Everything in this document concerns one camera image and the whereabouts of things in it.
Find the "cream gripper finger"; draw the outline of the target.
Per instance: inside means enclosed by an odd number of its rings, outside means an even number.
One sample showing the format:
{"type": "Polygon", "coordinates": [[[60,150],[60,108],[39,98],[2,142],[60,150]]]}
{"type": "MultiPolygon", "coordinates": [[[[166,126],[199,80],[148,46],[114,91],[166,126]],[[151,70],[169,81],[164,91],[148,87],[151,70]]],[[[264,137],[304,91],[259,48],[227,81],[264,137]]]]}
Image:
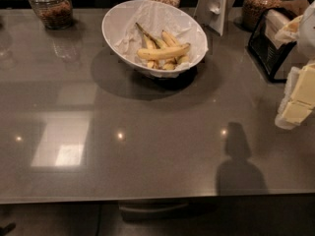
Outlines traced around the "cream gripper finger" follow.
{"type": "Polygon", "coordinates": [[[310,114],[312,109],[300,102],[283,100],[278,109],[275,125],[285,130],[298,127],[310,114]]]}

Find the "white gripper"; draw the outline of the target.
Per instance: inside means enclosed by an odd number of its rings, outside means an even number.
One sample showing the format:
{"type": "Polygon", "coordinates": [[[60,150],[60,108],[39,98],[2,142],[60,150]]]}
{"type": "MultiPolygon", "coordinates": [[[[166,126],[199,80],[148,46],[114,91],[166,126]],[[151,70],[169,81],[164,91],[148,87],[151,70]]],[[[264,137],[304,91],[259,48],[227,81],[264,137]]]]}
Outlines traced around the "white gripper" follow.
{"type": "MultiPolygon", "coordinates": [[[[305,12],[289,21],[275,34],[281,43],[295,42],[298,51],[309,60],[315,59],[315,1],[305,12]]],[[[291,101],[315,107],[315,64],[307,64],[298,71],[297,82],[289,96],[291,101]]]]}

